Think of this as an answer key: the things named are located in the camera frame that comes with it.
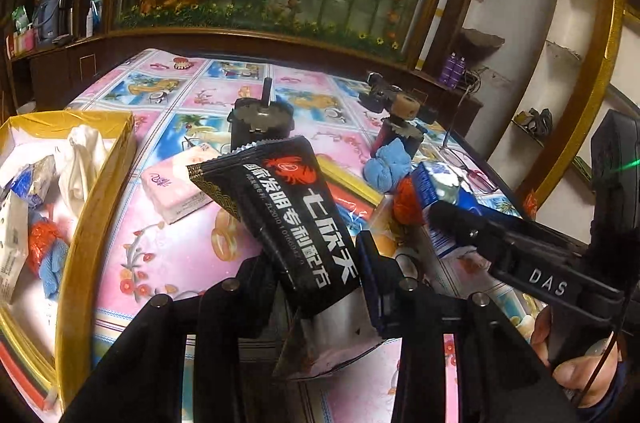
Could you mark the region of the person's right hand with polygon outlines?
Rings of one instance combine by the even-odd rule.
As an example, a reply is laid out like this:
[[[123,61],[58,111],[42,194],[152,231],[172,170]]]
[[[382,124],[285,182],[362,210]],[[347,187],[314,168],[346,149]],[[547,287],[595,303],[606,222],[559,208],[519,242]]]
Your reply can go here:
[[[606,393],[610,390],[616,377],[618,364],[622,355],[616,344],[603,362],[602,368],[593,379],[590,387],[587,384],[593,372],[596,371],[600,358],[596,356],[575,356],[555,368],[552,368],[548,359],[547,339],[552,328],[552,309],[547,306],[536,318],[535,328],[530,339],[530,345],[542,363],[552,371],[552,377],[562,388],[571,391],[583,391],[584,397],[578,403],[580,409],[590,409],[597,406]]]

